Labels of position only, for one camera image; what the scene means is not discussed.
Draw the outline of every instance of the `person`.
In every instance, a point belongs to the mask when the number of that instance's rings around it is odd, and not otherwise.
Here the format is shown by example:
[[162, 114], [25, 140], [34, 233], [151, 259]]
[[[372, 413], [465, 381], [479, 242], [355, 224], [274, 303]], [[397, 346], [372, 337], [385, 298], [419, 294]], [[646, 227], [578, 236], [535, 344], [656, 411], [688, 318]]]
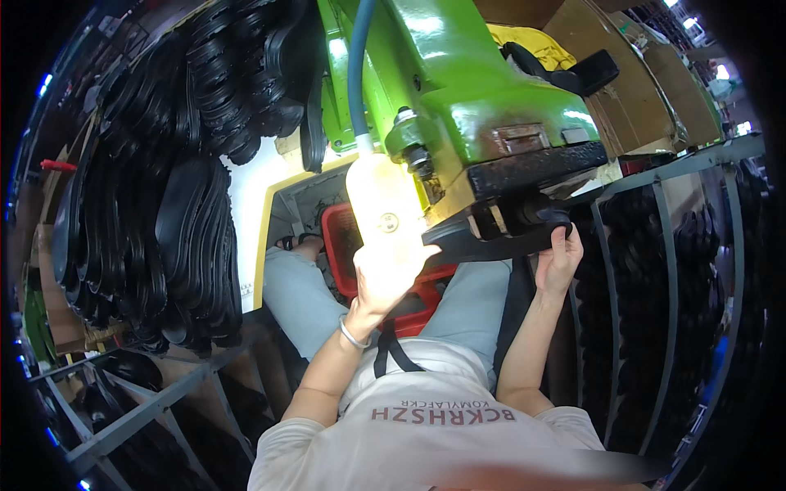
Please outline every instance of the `person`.
[[539, 390], [583, 255], [575, 226], [567, 238], [565, 232], [556, 228], [552, 248], [539, 254], [537, 290], [502, 363], [496, 398], [492, 364], [509, 260], [460, 264], [422, 333], [399, 340], [408, 359], [383, 357], [379, 373], [381, 348], [363, 347], [439, 248], [423, 246], [420, 237], [395, 258], [362, 247], [354, 257], [358, 296], [349, 308], [336, 302], [315, 265], [321, 238], [289, 237], [268, 250], [263, 299], [310, 364], [281, 422], [259, 439], [248, 491], [436, 489], [408, 482], [405, 470], [385, 471], [392, 457], [412, 451], [603, 450], [584, 410], [555, 408]]

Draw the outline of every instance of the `red tool handle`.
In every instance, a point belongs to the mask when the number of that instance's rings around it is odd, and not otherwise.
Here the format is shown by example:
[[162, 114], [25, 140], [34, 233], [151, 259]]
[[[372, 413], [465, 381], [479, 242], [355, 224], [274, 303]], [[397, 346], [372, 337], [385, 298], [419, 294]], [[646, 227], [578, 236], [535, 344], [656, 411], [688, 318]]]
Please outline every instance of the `red tool handle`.
[[56, 160], [44, 159], [41, 161], [43, 170], [59, 170], [60, 172], [76, 172], [76, 166], [68, 162], [57, 162]]

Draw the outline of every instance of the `red plastic crate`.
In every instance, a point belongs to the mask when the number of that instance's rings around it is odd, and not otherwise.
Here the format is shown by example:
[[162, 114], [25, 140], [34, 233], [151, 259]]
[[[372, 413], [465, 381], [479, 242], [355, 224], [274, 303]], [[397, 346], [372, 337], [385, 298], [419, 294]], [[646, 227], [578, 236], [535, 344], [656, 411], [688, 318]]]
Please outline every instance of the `red plastic crate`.
[[[325, 209], [322, 214], [322, 236], [325, 239], [330, 270], [336, 279], [336, 287], [341, 295], [353, 299], [358, 296], [358, 280], [352, 258], [363, 241], [349, 203], [336, 204]], [[417, 294], [426, 308], [420, 312], [395, 318], [395, 331], [398, 337], [420, 333], [439, 304], [440, 296], [434, 288], [434, 281], [453, 276], [456, 267], [455, 264], [435, 266], [424, 269], [418, 275], [410, 292]]]

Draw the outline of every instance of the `bracelet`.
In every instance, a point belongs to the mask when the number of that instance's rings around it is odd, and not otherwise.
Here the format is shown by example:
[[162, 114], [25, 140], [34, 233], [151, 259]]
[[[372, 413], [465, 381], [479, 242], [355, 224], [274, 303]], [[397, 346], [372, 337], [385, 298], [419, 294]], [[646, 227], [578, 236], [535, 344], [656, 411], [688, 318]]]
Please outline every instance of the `bracelet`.
[[350, 343], [352, 343], [355, 347], [360, 348], [361, 350], [364, 350], [365, 348], [371, 346], [371, 340], [369, 340], [366, 344], [362, 344], [359, 343], [357, 339], [352, 337], [352, 334], [350, 334], [349, 331], [347, 330], [347, 326], [343, 324], [343, 320], [346, 318], [347, 318], [346, 314], [339, 316], [339, 326], [341, 327], [341, 334], [343, 334], [344, 337], [347, 338]]

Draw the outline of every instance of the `green machine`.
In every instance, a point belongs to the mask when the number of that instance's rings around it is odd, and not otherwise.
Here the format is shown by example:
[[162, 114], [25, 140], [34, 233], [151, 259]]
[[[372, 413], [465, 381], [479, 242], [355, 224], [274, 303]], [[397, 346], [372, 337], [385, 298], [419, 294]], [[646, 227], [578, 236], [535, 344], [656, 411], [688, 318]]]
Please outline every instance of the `green machine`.
[[[424, 241], [442, 246], [446, 261], [547, 248], [551, 230], [570, 221], [538, 187], [607, 162], [582, 98], [516, 72], [472, 0], [374, 3], [317, 0], [329, 66], [322, 122], [332, 147], [372, 141], [405, 163]], [[354, 125], [353, 35], [368, 36], [355, 41], [365, 54], [364, 120], [356, 114]], [[356, 139], [358, 126], [368, 136]]]

